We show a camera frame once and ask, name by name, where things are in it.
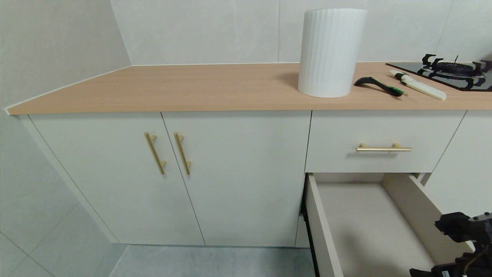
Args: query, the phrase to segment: gray wall tile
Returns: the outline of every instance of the gray wall tile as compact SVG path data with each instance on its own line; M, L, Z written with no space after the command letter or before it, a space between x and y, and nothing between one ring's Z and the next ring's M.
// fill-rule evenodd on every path
M304 12L327 8L366 8L367 0L280 0L279 61L299 62Z
M25 259L21 265L8 277L53 277L31 258Z
M3 111L0 171L1 231L30 253L78 201L20 120Z
M111 0L132 65L271 63L278 0Z
M109 0L0 1L2 106L129 65Z
M57 277L107 277L125 248L126 244L110 243L78 205L30 256Z
M27 257L6 236L0 234L0 276L8 276Z
M369 1L359 61L420 61L436 50L450 0Z
M456 0L436 54L446 60L492 60L492 1Z

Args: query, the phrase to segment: ribbed white vase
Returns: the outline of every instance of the ribbed white vase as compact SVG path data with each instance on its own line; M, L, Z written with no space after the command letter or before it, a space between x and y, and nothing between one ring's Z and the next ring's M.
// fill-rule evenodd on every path
M321 9L304 14L300 92L323 98L350 92L366 22L365 9Z

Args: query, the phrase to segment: wooden countertop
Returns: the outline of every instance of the wooden countertop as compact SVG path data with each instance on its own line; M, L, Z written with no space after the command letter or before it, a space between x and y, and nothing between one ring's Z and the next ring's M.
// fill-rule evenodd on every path
M341 98L315 98L297 90L299 64L238 64L128 67L7 109L10 114L226 110L492 109L492 92L462 92L411 76L444 91L437 100L401 85L384 63L358 63L363 76L396 86L394 98L379 88L352 87Z

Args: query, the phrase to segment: drawer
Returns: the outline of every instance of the drawer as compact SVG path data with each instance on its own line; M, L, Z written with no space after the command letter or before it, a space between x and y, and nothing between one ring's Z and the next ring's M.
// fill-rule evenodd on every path
M465 111L313 111L306 172L432 172ZM410 147L406 152L357 151Z
M387 173L381 184L306 180L308 232L321 277L410 276L454 262L467 243L434 227L441 212L414 176Z

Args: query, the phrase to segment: kitchen cabinet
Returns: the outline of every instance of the kitchen cabinet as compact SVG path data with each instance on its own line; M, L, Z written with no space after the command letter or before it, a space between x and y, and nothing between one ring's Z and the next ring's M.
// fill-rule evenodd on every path
M492 112L466 112L425 190L444 212L492 211Z
M159 112L30 117L119 242L204 244ZM164 175L144 132L156 136Z
M295 246L310 115L163 113L206 245Z
M315 110L306 172L432 172L463 115L460 110Z

